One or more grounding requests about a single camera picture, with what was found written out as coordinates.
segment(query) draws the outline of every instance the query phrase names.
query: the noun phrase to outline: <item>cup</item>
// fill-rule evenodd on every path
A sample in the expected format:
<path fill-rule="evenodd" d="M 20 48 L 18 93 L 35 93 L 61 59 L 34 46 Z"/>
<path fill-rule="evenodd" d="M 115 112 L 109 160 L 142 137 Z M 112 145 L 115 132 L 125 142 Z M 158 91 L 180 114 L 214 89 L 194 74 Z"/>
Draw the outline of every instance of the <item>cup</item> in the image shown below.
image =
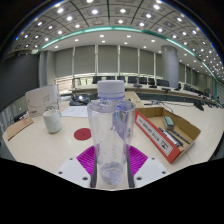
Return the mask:
<path fill-rule="evenodd" d="M 49 110 L 43 114 L 45 126 L 50 133 L 61 130 L 61 112 L 59 110 Z"/>

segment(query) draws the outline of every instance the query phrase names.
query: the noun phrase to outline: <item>cable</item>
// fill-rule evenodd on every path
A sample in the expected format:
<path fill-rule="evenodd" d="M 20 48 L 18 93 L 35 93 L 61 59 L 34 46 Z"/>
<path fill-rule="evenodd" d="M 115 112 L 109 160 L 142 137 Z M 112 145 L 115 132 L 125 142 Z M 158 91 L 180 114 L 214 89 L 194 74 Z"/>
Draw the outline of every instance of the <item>cable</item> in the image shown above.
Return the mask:
<path fill-rule="evenodd" d="M 194 105 L 192 105 L 192 106 L 187 106 L 187 105 L 181 105 L 181 104 L 175 104 L 175 103 L 166 103 L 166 104 L 177 105 L 177 106 L 182 106 L 182 107 L 194 107 Z"/>
<path fill-rule="evenodd" d="M 173 110 L 170 107 L 166 106 L 162 101 L 160 101 L 160 103 L 162 103 L 165 107 L 169 108 L 171 112 L 174 114 Z"/>

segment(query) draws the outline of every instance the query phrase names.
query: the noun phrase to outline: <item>red sticker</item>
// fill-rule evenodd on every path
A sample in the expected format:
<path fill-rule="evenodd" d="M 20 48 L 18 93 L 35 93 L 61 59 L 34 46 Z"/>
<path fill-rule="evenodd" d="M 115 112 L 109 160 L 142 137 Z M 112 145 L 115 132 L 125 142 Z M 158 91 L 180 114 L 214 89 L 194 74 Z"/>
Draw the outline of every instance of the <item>red sticker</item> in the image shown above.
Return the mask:
<path fill-rule="evenodd" d="M 87 140 L 91 138 L 91 132 L 89 128 L 81 128 L 74 133 L 74 137 L 77 140 Z"/>

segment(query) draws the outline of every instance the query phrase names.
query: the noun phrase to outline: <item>bottle cap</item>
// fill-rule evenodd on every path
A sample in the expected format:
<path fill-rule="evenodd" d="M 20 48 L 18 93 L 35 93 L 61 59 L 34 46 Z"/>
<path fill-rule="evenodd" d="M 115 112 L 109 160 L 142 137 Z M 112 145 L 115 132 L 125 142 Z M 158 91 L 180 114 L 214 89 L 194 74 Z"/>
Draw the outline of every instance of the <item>bottle cap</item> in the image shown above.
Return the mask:
<path fill-rule="evenodd" d="M 123 80 L 98 81 L 98 98 L 117 99 L 124 97 Z"/>

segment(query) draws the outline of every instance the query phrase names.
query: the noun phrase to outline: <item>desk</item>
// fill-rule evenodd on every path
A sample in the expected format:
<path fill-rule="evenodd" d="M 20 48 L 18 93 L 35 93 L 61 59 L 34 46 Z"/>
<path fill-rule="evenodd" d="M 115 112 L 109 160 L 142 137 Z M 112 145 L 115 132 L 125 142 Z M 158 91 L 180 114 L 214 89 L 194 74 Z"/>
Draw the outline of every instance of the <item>desk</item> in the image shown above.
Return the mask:
<path fill-rule="evenodd" d="M 68 106 L 69 101 L 61 102 L 60 110 L 64 111 Z M 204 111 L 200 111 L 194 106 L 169 105 L 169 107 L 173 109 L 175 114 L 182 116 L 201 129 L 195 144 L 180 158 L 169 164 L 135 124 L 131 145 L 138 148 L 146 156 L 157 158 L 169 173 L 208 161 L 224 131 L 224 110 L 216 107 L 210 108 L 207 105 L 204 106 Z M 54 174 L 68 158 L 77 157 L 93 145 L 92 138 L 78 141 L 73 136 L 77 129 L 89 128 L 88 118 L 63 117 L 62 129 L 55 134 L 48 133 L 42 117 L 33 118 L 33 121 L 32 125 L 19 132 L 10 141 L 7 140 L 7 132 L 3 135 L 8 149 L 18 162 L 34 165 Z M 105 185 L 100 179 L 97 179 L 96 188 L 105 189 Z M 124 182 L 119 188 L 127 189 L 128 183 Z"/>
<path fill-rule="evenodd" d="M 171 89 L 171 91 L 169 91 L 168 93 L 165 93 L 165 91 L 162 90 L 162 88 L 169 88 L 169 89 Z M 193 99 L 197 99 L 197 100 L 204 100 L 203 96 L 198 96 L 197 93 L 182 90 L 182 89 L 179 91 L 176 91 L 176 90 L 174 90 L 174 88 L 171 88 L 171 87 L 157 86 L 157 88 L 155 89 L 155 88 L 149 88 L 148 85 L 142 85 L 141 88 L 136 88 L 136 87 L 133 87 L 133 84 L 125 83 L 125 90 L 126 91 L 136 91 L 136 92 L 140 92 L 140 93 L 157 94 L 157 95 L 167 94 L 169 96 L 179 96 L 179 97 L 193 98 Z M 97 84 L 82 85 L 82 86 L 78 86 L 73 89 L 69 89 L 69 91 L 72 91 L 72 93 L 78 93 L 78 94 L 97 93 Z M 215 101 L 208 99 L 208 98 L 205 101 L 216 104 Z"/>

